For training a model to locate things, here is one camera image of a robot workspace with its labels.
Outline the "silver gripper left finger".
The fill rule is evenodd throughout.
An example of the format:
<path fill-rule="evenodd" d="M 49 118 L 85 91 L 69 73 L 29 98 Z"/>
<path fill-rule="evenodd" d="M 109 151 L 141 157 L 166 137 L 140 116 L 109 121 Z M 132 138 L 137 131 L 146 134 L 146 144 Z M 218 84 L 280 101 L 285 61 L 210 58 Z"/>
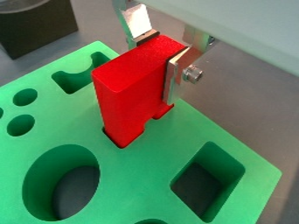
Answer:
<path fill-rule="evenodd" d="M 128 49 L 157 37 L 160 32 L 152 28 L 145 5 L 136 0 L 112 0 L 114 13 L 121 24 Z"/>

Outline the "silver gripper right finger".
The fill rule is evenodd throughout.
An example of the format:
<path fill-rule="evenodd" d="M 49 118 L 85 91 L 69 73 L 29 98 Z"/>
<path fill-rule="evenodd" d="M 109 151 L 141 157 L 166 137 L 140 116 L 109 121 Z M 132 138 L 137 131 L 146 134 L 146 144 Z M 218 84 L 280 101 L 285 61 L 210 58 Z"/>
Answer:
<path fill-rule="evenodd" d="M 194 61 L 206 52 L 213 37 L 204 31 L 184 26 L 181 40 L 188 44 L 166 61 L 164 76 L 162 102 L 172 105 L 182 93 L 182 82 L 196 84 L 202 71 L 193 65 Z"/>

